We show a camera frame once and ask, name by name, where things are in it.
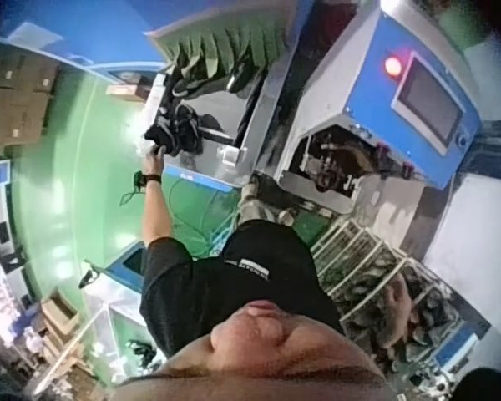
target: black t-shirt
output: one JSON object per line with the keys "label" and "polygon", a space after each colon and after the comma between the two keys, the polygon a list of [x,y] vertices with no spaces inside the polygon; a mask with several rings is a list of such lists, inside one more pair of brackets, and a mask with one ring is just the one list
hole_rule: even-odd
{"label": "black t-shirt", "polygon": [[249,221],[219,257],[198,261],[172,238],[149,245],[140,312],[168,358],[260,299],[342,332],[334,303],[319,287],[310,251],[291,228]]}

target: shirt sleeve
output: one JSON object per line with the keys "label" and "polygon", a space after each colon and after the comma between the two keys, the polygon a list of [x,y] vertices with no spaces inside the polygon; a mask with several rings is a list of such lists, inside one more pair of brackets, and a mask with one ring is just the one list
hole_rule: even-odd
{"label": "shirt sleeve", "polygon": [[149,245],[139,311],[167,358],[203,335],[202,280],[182,243],[163,238]]}

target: glowing red indicator light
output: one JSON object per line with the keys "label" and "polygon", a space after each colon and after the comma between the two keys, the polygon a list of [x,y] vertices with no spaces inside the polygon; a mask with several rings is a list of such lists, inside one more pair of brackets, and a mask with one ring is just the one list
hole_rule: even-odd
{"label": "glowing red indicator light", "polygon": [[392,78],[398,77],[402,72],[402,65],[397,57],[388,57],[384,63],[384,68]]}

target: blue and white machine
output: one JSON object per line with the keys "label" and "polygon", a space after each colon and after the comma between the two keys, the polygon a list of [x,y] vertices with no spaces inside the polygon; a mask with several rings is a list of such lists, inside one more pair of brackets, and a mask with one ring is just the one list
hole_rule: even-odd
{"label": "blue and white machine", "polygon": [[340,213],[370,173],[442,189],[477,132],[477,96],[465,59],[423,11],[369,2],[309,79],[274,179]]}

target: hand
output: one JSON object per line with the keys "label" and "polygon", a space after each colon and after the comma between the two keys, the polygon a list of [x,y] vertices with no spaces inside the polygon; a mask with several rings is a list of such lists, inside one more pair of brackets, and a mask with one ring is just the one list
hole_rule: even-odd
{"label": "hand", "polygon": [[146,154],[143,160],[143,174],[145,175],[161,175],[164,170],[164,153],[165,147],[153,145],[149,153]]}
{"label": "hand", "polygon": [[377,335],[377,340],[382,348],[390,348],[404,336],[412,312],[412,299],[401,274],[384,287],[384,301],[386,326]]}

